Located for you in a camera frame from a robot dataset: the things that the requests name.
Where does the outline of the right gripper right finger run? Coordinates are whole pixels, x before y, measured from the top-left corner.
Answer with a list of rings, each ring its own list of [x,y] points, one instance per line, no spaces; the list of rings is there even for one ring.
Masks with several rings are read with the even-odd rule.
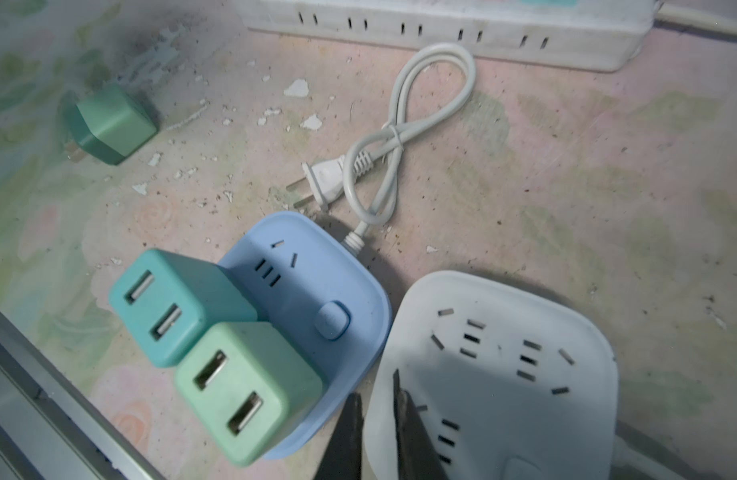
[[[393,374],[393,402],[400,480],[446,480],[418,408],[408,390],[402,388],[399,370]]]

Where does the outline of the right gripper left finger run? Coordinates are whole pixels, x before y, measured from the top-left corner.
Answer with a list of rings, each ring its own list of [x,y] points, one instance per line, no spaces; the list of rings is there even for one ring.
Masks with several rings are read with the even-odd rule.
[[[362,479],[362,428],[362,395],[354,392],[344,402],[314,480]]]

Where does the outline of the green plug adapter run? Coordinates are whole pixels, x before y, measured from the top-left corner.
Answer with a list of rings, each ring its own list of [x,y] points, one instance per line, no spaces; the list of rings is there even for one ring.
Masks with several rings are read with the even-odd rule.
[[[62,120],[83,152],[112,166],[124,162],[158,132],[144,106],[118,85],[76,102]]]
[[[324,392],[322,375],[268,322],[212,326],[176,368],[174,382],[240,467],[288,437]]]

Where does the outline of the teal plug adapter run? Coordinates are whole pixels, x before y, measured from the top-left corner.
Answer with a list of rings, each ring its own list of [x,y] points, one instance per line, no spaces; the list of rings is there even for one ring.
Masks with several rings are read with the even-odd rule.
[[[114,282],[108,302],[158,368],[178,365],[218,323],[266,318],[228,269],[156,248],[142,252]]]

